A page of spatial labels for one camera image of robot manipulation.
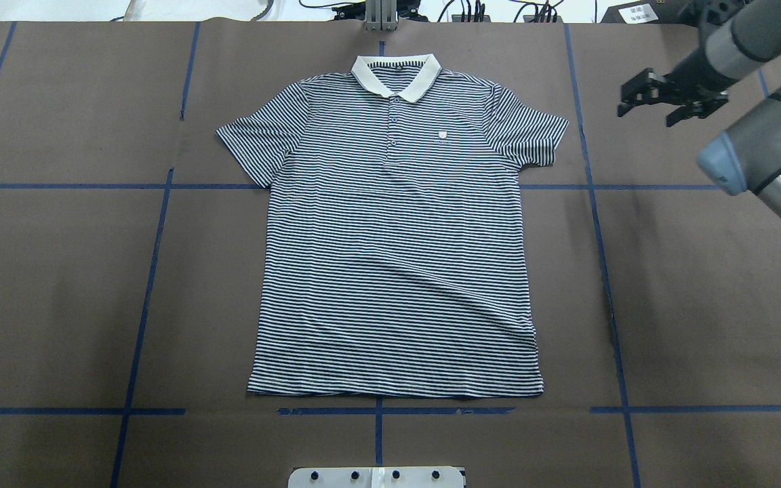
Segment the short sleeve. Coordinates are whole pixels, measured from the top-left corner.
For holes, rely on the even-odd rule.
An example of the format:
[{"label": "short sleeve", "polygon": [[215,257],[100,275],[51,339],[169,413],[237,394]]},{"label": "short sleeve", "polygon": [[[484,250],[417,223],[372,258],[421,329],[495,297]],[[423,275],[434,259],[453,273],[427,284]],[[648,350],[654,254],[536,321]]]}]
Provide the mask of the short sleeve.
[{"label": "short sleeve", "polygon": [[219,127],[216,133],[248,176],[268,188],[300,145],[308,120],[306,93],[295,83],[254,114]]},{"label": "short sleeve", "polygon": [[568,121],[524,105],[505,87],[494,85],[484,111],[484,135],[493,150],[512,163],[550,166]]}]

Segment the white mounting plate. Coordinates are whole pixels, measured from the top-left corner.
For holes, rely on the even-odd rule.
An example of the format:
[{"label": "white mounting plate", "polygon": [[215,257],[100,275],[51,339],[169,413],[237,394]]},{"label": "white mounting plate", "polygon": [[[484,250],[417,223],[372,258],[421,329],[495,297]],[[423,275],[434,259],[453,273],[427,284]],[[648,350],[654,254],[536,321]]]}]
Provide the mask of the white mounting plate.
[{"label": "white mounting plate", "polygon": [[[351,473],[357,472],[357,478]],[[399,478],[393,473],[399,472]],[[288,488],[465,488],[466,478],[451,466],[300,468],[288,478]]]}]

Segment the striped polo shirt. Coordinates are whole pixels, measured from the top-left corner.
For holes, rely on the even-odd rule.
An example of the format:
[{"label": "striped polo shirt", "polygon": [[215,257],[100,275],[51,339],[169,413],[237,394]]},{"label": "striped polo shirt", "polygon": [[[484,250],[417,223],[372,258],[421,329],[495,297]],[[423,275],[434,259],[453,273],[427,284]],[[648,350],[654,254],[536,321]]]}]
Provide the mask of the striped polo shirt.
[{"label": "striped polo shirt", "polygon": [[542,393],[518,173],[566,126],[424,55],[360,56],[220,127],[270,188],[248,390]]}]

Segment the white floor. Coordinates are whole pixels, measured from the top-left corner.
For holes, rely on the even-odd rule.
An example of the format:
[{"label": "white floor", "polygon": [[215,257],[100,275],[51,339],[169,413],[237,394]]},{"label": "white floor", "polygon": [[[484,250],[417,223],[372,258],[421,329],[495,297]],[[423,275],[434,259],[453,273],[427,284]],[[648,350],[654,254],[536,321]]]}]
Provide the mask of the white floor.
[{"label": "white floor", "polygon": [[[214,16],[249,20],[262,12],[267,0],[0,0],[0,21],[109,21],[127,15],[132,21],[198,21]],[[320,5],[335,0],[303,0],[305,4]],[[435,21],[447,0],[421,0],[419,12]],[[451,13],[460,13],[465,0],[454,0],[447,9],[443,22]],[[601,0],[598,15],[601,18],[611,5],[631,3],[629,0]],[[487,1],[486,13],[493,22],[511,22],[523,6],[509,0]],[[592,22],[595,0],[564,0],[556,10],[565,22]],[[527,7],[524,14],[532,13]],[[334,17],[329,8],[306,9],[298,0],[275,0],[264,18],[268,21],[323,21]]]}]

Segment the gray robot arm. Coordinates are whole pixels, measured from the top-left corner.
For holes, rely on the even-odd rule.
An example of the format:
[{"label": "gray robot arm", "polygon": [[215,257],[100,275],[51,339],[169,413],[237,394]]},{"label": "gray robot arm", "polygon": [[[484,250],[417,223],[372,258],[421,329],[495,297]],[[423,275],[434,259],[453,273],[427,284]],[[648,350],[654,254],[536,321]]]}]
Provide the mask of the gray robot arm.
[{"label": "gray robot arm", "polygon": [[[618,115],[641,104],[681,106],[669,126],[703,118],[727,102],[725,89],[781,56],[781,0],[756,0],[713,31],[664,78],[645,70],[623,85]],[[721,133],[698,166],[730,195],[750,190],[781,218],[781,88]]]}]

